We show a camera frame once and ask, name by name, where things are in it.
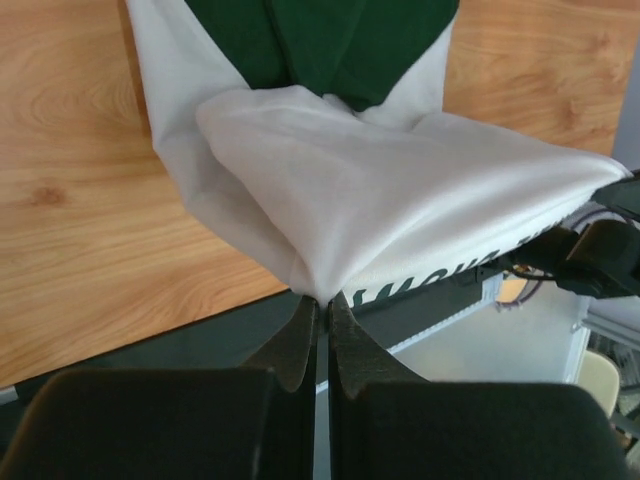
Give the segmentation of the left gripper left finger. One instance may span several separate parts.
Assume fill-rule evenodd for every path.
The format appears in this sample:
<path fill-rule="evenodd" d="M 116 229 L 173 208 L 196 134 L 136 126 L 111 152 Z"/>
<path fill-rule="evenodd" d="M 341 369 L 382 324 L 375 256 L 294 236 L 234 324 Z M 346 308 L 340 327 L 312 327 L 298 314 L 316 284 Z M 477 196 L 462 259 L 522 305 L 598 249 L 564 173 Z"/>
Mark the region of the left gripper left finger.
<path fill-rule="evenodd" d="M 309 479 L 320 308 L 230 369 L 70 369 L 35 396 L 5 479 Z"/>

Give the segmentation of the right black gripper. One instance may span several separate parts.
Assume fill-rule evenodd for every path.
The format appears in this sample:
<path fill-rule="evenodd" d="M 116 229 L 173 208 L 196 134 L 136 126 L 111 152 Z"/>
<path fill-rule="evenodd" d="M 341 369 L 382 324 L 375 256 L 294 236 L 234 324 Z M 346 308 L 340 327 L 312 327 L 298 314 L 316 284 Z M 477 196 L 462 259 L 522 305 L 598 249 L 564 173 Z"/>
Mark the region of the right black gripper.
<path fill-rule="evenodd" d="M 592 200 L 621 216 L 582 232 L 554 227 L 519 247 L 519 263 L 564 290 L 596 299 L 639 295 L 639 172 L 598 189 Z"/>

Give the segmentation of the white green raglan t-shirt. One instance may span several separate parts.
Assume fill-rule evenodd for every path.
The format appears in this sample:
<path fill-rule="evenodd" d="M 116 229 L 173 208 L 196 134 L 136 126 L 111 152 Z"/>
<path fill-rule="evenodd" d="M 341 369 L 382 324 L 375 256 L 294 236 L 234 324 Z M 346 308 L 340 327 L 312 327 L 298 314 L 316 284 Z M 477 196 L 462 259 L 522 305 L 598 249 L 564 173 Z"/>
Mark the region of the white green raglan t-shirt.
<path fill-rule="evenodd" d="M 445 113 L 417 74 L 374 123 L 252 90 L 183 1 L 128 12 L 152 144 L 186 209 L 293 291 L 353 305 L 487 263 L 629 177 L 613 159 Z"/>

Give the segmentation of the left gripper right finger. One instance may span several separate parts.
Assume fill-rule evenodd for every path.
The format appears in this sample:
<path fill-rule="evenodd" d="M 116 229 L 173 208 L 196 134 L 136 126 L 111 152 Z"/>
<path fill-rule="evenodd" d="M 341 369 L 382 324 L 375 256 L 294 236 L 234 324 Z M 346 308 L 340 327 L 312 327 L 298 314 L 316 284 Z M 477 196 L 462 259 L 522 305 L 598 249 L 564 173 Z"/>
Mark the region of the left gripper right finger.
<path fill-rule="evenodd" d="M 335 479 L 628 479 L 609 420 L 575 385 L 431 382 L 328 307 Z"/>

